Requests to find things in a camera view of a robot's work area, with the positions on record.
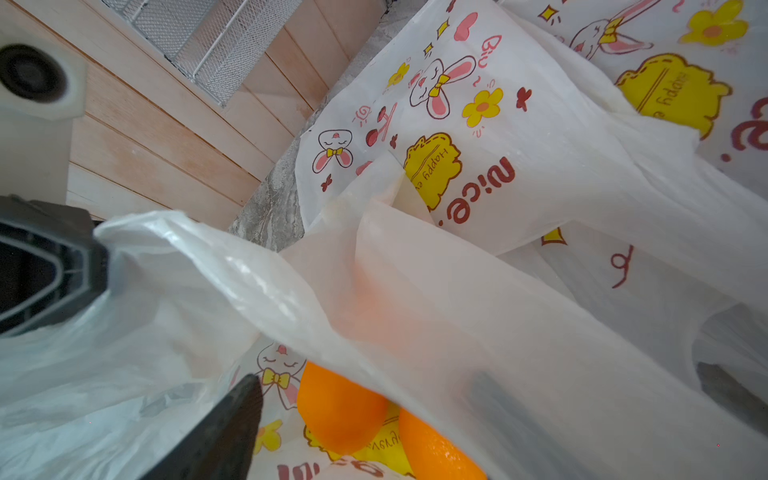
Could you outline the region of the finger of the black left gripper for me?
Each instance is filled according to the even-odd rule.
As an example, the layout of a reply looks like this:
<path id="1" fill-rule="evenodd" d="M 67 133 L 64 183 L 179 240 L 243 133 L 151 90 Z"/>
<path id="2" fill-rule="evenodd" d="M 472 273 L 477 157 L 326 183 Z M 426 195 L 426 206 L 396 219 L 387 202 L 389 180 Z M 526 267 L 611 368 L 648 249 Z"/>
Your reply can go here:
<path id="1" fill-rule="evenodd" d="M 108 286 L 108 250 L 88 211 L 1 198 L 1 334 L 64 322 Z"/>

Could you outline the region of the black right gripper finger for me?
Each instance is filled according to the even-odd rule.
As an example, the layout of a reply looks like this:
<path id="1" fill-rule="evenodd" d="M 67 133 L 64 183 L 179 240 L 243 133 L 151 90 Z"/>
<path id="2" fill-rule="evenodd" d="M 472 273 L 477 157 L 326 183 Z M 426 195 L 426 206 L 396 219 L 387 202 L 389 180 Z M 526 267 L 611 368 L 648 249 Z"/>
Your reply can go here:
<path id="1" fill-rule="evenodd" d="M 244 376 L 146 479 L 245 479 L 261 423 L 261 379 Z"/>

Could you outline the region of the white plastic bag front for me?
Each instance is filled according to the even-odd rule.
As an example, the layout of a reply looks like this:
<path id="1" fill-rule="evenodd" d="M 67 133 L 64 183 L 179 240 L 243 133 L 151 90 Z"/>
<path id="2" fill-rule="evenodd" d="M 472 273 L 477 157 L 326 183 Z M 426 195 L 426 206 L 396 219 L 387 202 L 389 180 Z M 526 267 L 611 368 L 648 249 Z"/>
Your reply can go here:
<path id="1" fill-rule="evenodd" d="M 541 280 L 424 220 L 392 161 L 275 253 L 180 212 L 101 224 L 109 285 L 1 342 L 5 479 L 146 479 L 269 338 L 493 479 L 763 479 L 764 436 Z"/>

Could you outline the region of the orange fruit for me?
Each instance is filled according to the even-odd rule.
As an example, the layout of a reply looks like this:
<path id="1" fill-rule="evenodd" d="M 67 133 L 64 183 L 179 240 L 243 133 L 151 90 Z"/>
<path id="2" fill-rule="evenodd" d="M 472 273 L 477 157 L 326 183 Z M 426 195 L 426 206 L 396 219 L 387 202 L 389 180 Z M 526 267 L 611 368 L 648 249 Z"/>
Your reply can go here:
<path id="1" fill-rule="evenodd" d="M 416 479 L 487 479 L 485 472 L 450 440 L 405 409 L 400 410 L 399 434 Z"/>
<path id="2" fill-rule="evenodd" d="M 353 454 L 383 426 L 389 400 L 347 378 L 308 362 L 298 393 L 298 411 L 327 450 Z"/>

